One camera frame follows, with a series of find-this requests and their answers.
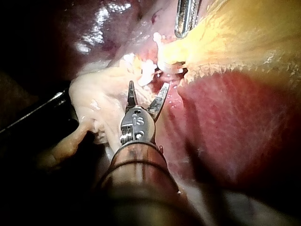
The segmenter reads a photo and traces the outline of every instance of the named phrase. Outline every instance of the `yellow fat tissue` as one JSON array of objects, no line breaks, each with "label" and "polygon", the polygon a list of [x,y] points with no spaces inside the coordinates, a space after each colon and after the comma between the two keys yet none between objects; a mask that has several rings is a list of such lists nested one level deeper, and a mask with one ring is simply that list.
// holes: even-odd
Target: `yellow fat tissue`
[{"label": "yellow fat tissue", "polygon": [[217,0],[186,38],[164,46],[160,58],[185,62],[187,82],[240,71],[300,95],[301,1]]}]

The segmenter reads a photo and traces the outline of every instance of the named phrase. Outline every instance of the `laparoscopic tool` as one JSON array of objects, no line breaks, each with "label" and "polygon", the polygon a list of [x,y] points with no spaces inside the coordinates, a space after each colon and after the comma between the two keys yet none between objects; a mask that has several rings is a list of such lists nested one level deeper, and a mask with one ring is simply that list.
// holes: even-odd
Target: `laparoscopic tool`
[{"label": "laparoscopic tool", "polygon": [[202,225],[169,173],[163,148],[155,143],[155,122],[169,84],[164,83],[149,107],[138,105],[130,81],[126,113],[121,122],[121,148],[96,187],[110,225]]},{"label": "laparoscopic tool", "polygon": [[178,0],[174,24],[174,34],[178,39],[185,38],[187,33],[196,26],[200,3],[201,0]]}]

